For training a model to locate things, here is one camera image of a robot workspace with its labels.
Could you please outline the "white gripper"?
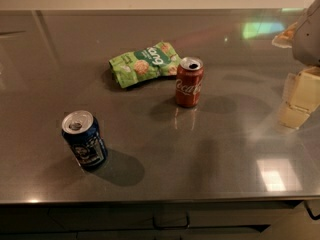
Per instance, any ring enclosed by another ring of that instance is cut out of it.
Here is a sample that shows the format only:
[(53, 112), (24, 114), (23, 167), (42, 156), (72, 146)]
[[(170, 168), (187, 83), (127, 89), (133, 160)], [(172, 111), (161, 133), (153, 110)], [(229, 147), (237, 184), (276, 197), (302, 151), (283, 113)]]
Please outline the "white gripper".
[(289, 73), (284, 84), (278, 122), (299, 129), (320, 106), (320, 0), (304, 11), (297, 23), (276, 35), (272, 45), (291, 48), (293, 57), (313, 66), (297, 74)]

